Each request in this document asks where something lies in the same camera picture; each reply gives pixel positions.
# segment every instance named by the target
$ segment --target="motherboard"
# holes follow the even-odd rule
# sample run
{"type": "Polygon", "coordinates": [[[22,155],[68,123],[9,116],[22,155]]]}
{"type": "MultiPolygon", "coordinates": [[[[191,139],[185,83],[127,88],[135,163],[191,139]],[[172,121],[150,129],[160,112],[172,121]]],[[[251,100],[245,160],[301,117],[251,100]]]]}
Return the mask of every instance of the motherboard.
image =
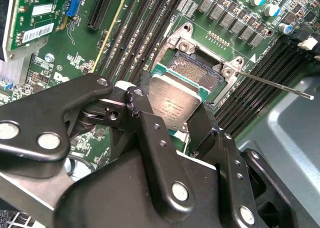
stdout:
{"type": "MultiPolygon", "coordinates": [[[[0,8],[1,105],[87,73],[135,84],[148,71],[153,111],[172,135],[208,102],[219,126],[239,136],[283,93],[235,70],[292,87],[320,60],[320,0],[0,0],[0,8]]],[[[97,126],[71,152],[104,165],[109,139],[97,126]]]]}

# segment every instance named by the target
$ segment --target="black dimm slot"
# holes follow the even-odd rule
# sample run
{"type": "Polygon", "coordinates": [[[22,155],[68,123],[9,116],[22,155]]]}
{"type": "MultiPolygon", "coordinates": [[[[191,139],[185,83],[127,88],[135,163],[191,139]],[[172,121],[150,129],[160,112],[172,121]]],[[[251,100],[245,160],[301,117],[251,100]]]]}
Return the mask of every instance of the black dimm slot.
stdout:
{"type": "Polygon", "coordinates": [[[110,5],[110,1],[111,0],[94,0],[87,23],[89,28],[96,31],[101,27],[110,5]]]}
{"type": "MultiPolygon", "coordinates": [[[[252,75],[260,77],[263,72],[266,70],[266,67],[270,64],[270,59],[274,60],[277,57],[277,53],[280,49],[284,49],[285,45],[278,41],[271,50],[264,56],[264,58],[253,68],[251,72],[252,75]]],[[[226,114],[228,114],[228,110],[232,109],[233,104],[236,100],[241,98],[241,95],[246,93],[246,91],[250,88],[251,79],[244,79],[240,86],[232,93],[232,98],[228,98],[226,102],[221,106],[219,110],[215,112],[215,118],[217,122],[222,119],[226,114]]]]}
{"type": "Polygon", "coordinates": [[[144,49],[144,52],[142,53],[141,57],[136,63],[134,70],[130,75],[129,82],[134,83],[135,79],[138,76],[138,73],[141,71],[143,67],[143,62],[145,62],[150,57],[156,43],[160,42],[163,39],[163,35],[170,24],[170,17],[175,13],[180,2],[181,0],[172,0],[170,2],[169,7],[165,10],[165,13],[162,15],[160,21],[158,22],[159,24],[162,24],[163,22],[165,22],[165,25],[158,25],[156,27],[150,41],[148,42],[148,45],[144,49]]]}
{"type": "Polygon", "coordinates": [[[131,1],[130,1],[129,5],[128,5],[128,7],[127,7],[127,11],[125,12],[124,17],[122,18],[123,22],[121,22],[120,27],[117,29],[116,34],[114,35],[115,38],[113,39],[110,48],[106,51],[105,55],[104,55],[103,58],[102,58],[101,63],[99,64],[99,67],[98,67],[98,74],[99,74],[99,75],[102,75],[102,73],[103,73],[103,71],[105,70],[105,68],[108,67],[108,61],[110,60],[110,54],[111,54],[112,50],[115,48],[115,45],[116,45],[117,40],[120,39],[121,32],[125,29],[127,20],[129,19],[130,14],[133,12],[134,5],[135,5],[135,3],[136,3],[137,1],[138,1],[138,0],[131,0],[131,1]]]}
{"type": "MultiPolygon", "coordinates": [[[[285,80],[283,81],[282,83],[283,84],[289,84],[290,82],[292,82],[295,77],[297,75],[299,75],[299,73],[304,69],[305,66],[302,66],[302,65],[299,65],[300,68],[302,69],[297,69],[297,70],[294,70],[294,72],[291,73],[291,75],[285,80]]],[[[228,130],[233,130],[233,134],[234,136],[238,136],[259,114],[261,111],[263,111],[264,109],[268,108],[268,105],[282,92],[282,90],[280,89],[277,89],[277,88],[274,88],[273,86],[269,87],[269,90],[268,90],[268,94],[265,95],[264,97],[266,98],[266,100],[263,101],[263,104],[261,104],[259,106],[259,108],[256,108],[254,112],[251,112],[251,114],[249,114],[247,116],[247,119],[243,121],[243,123],[241,124],[238,124],[237,127],[228,127],[227,129],[228,130]]]]}
{"type": "MultiPolygon", "coordinates": [[[[284,59],[279,59],[279,62],[275,63],[272,66],[272,68],[269,69],[270,72],[269,72],[268,76],[265,77],[265,79],[272,80],[275,83],[283,84],[282,79],[284,76],[286,76],[288,74],[288,69],[283,69],[283,66],[291,67],[296,62],[296,60],[294,60],[294,59],[289,60],[289,58],[291,58],[292,56],[288,55],[288,52],[285,52],[282,55],[282,57],[284,59]]],[[[236,122],[237,120],[240,120],[242,115],[245,114],[254,103],[257,103],[257,101],[260,101],[261,99],[263,99],[263,97],[266,95],[264,93],[265,89],[273,87],[273,86],[264,84],[264,83],[256,81],[256,80],[254,81],[254,83],[255,83],[255,86],[251,87],[250,92],[248,92],[248,94],[243,98],[243,102],[246,102],[247,106],[246,106],[246,104],[243,104],[243,102],[240,104],[237,104],[237,107],[233,108],[233,112],[230,113],[230,116],[232,117],[232,119],[235,119],[234,122],[236,122]]],[[[231,119],[229,119],[229,120],[227,119],[225,121],[227,121],[227,123],[222,124],[222,122],[221,122],[220,125],[223,127],[228,127],[231,122],[232,122],[232,125],[234,123],[231,119]]]]}
{"type": "Polygon", "coordinates": [[[132,61],[134,60],[137,51],[141,47],[141,42],[146,39],[147,35],[149,34],[148,31],[151,29],[151,24],[153,24],[155,20],[158,18],[156,14],[159,12],[159,8],[161,7],[162,1],[166,0],[155,0],[155,3],[153,4],[150,13],[148,14],[145,22],[143,23],[139,35],[136,38],[134,45],[130,51],[131,54],[129,55],[129,57],[127,57],[121,68],[120,74],[117,77],[117,81],[121,81],[126,77],[126,74],[131,68],[132,61]]]}
{"type": "MultiPolygon", "coordinates": [[[[267,68],[266,70],[266,74],[260,75],[259,77],[264,78],[266,80],[271,80],[272,77],[276,74],[276,72],[279,71],[279,69],[282,68],[282,66],[284,65],[284,63],[287,62],[287,60],[289,60],[292,57],[292,51],[290,49],[285,49],[284,53],[281,55],[282,57],[284,57],[284,59],[276,59],[274,60],[275,63],[271,62],[268,66],[271,68],[267,68]]],[[[247,88],[247,90],[249,89],[248,92],[242,92],[241,93],[241,103],[237,103],[237,101],[234,102],[234,105],[232,107],[233,112],[230,111],[228,112],[228,116],[231,117],[236,117],[241,110],[244,108],[243,107],[243,102],[249,102],[251,100],[251,98],[257,94],[259,92],[259,90],[265,85],[262,82],[256,81],[256,80],[252,80],[250,78],[245,78],[245,79],[249,79],[249,87],[247,88]]],[[[226,127],[228,124],[222,124],[219,123],[219,125],[226,127]]]]}
{"type": "Polygon", "coordinates": [[[130,25],[132,24],[132,28],[130,28],[130,30],[125,33],[125,36],[121,40],[122,42],[118,46],[118,50],[116,51],[116,55],[112,59],[112,64],[114,64],[114,68],[106,76],[106,78],[109,81],[113,78],[113,76],[117,72],[118,65],[119,65],[121,58],[123,56],[123,51],[126,49],[126,47],[128,47],[131,38],[134,36],[134,34],[139,26],[140,21],[142,20],[147,8],[149,7],[150,2],[151,2],[151,0],[140,0],[138,8],[137,8],[137,12],[136,12],[136,14],[134,14],[135,18],[130,23],[130,25]]]}

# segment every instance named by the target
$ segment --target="metal lever arm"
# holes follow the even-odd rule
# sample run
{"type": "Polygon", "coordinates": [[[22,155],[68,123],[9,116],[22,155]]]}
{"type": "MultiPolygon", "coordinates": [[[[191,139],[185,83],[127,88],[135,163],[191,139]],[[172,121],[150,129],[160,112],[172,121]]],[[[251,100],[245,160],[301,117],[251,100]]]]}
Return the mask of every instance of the metal lever arm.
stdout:
{"type": "Polygon", "coordinates": [[[87,74],[0,107],[0,170],[33,178],[57,175],[70,151],[80,110],[113,85],[87,74]]]}

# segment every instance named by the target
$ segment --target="green circuit board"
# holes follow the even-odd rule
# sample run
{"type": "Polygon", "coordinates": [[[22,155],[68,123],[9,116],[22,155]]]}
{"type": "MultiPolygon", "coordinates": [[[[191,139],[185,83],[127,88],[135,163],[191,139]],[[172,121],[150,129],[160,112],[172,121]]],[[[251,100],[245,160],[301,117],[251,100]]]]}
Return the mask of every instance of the green circuit board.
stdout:
{"type": "MultiPolygon", "coordinates": [[[[31,59],[26,83],[21,87],[1,90],[0,102],[6,104],[91,72],[99,73],[112,82],[134,82],[138,71],[153,69],[151,60],[166,37],[186,22],[192,24],[192,39],[222,60],[243,57],[243,70],[246,72],[251,71],[279,39],[279,24],[286,23],[293,28],[305,26],[311,33],[320,33],[319,0],[266,0],[259,6],[251,5],[250,0],[210,1],[210,9],[203,12],[200,8],[203,0],[109,0],[105,16],[99,28],[94,30],[88,27],[88,20],[96,0],[81,0],[73,17],[66,16],[70,0],[17,0],[16,17],[12,23],[13,50],[28,43],[17,39],[23,39],[26,32],[54,25],[48,33],[47,45],[35,52],[31,59]],[[235,8],[229,9],[233,4],[236,4],[235,8]],[[280,7],[276,17],[264,15],[268,4],[280,7]],[[217,5],[222,7],[225,15],[232,15],[232,22],[241,20],[262,36],[260,43],[252,45],[225,28],[221,19],[210,18],[217,5]],[[50,12],[39,14],[49,8],[50,12]],[[54,59],[47,61],[48,54],[54,59]]],[[[174,54],[174,50],[168,50],[161,63],[167,65],[174,54]]],[[[0,81],[2,87],[7,84],[6,80],[0,81]]],[[[209,100],[213,100],[224,85],[220,84],[209,100]]],[[[109,130],[97,127],[73,141],[72,152],[98,164],[100,160],[108,160],[108,147],[109,130]]]]}

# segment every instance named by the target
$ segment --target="black plastic bracket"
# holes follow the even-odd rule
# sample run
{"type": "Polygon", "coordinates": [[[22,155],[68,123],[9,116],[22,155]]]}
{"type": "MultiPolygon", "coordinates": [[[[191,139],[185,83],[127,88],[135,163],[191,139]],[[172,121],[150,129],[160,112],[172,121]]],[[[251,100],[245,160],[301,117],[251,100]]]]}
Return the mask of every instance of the black plastic bracket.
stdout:
{"type": "Polygon", "coordinates": [[[0,170],[33,178],[59,173],[80,110],[107,98],[113,85],[87,74],[0,107],[0,170]]]}
{"type": "Polygon", "coordinates": [[[169,221],[181,221],[191,213],[196,199],[164,120],[153,114],[140,88],[129,87],[125,101],[129,129],[138,135],[154,208],[169,221]]]}

